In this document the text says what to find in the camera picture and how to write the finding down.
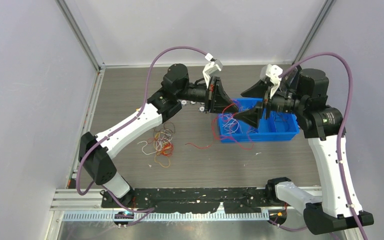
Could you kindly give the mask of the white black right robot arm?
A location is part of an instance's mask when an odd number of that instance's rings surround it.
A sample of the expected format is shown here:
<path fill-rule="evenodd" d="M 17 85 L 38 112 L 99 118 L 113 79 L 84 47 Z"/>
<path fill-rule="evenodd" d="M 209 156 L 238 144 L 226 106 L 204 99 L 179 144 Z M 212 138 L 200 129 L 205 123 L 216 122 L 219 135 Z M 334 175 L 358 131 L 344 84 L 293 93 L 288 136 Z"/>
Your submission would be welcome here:
<path fill-rule="evenodd" d="M 277 65 L 264 66 L 259 81 L 241 94 L 256 98 L 256 105 L 234 117 L 257 127 L 271 113 L 294 114 L 314 155 L 322 195 L 314 196 L 289 178 L 278 177 L 265 186 L 267 202 L 295 208 L 314 235 L 373 225 L 374 216 L 363 210 L 352 183 L 345 131 L 340 129 L 345 119 L 327 104 L 329 79 L 313 68 L 294 69 L 286 78 L 282 72 Z"/>

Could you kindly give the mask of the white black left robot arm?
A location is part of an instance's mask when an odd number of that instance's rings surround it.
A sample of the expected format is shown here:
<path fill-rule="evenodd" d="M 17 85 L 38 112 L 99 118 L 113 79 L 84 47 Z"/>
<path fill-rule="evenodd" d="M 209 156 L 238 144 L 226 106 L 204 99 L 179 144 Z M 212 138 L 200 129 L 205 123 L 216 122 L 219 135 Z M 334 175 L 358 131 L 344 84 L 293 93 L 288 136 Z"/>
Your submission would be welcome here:
<path fill-rule="evenodd" d="M 209 113 L 238 112 L 223 89 L 219 77 L 222 68 L 218 60 L 212 60 L 205 65 L 203 78 L 190 82 L 184 64 L 171 65 L 161 88 L 145 100 L 144 106 L 105 131 L 81 136 L 78 170 L 86 170 L 93 183 L 103 186 L 121 207 L 128 207 L 133 202 L 134 189 L 118 173 L 113 158 L 143 133 L 176 115 L 182 109 L 182 101 L 203 103 L 204 111 Z"/>

